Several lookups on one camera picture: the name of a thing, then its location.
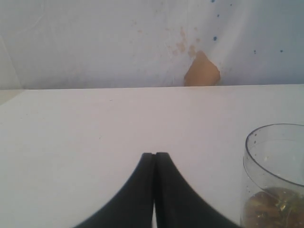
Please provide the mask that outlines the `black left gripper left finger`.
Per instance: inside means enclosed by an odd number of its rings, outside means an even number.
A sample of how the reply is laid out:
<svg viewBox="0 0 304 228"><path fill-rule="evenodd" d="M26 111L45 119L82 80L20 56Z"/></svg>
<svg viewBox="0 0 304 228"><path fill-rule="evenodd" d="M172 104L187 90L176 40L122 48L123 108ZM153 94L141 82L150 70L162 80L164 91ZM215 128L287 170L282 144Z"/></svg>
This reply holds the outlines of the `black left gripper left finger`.
<svg viewBox="0 0 304 228"><path fill-rule="evenodd" d="M78 228L151 228L155 155L143 153L122 188Z"/></svg>

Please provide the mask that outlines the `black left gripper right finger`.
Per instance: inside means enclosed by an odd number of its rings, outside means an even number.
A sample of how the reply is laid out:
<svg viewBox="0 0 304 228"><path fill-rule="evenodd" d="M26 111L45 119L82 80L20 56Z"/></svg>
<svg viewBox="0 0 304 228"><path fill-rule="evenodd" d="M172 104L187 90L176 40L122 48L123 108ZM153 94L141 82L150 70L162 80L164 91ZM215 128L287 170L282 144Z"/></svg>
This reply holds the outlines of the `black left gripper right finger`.
<svg viewBox="0 0 304 228"><path fill-rule="evenodd" d="M165 152L156 153L154 203L159 228L238 228L185 181Z"/></svg>

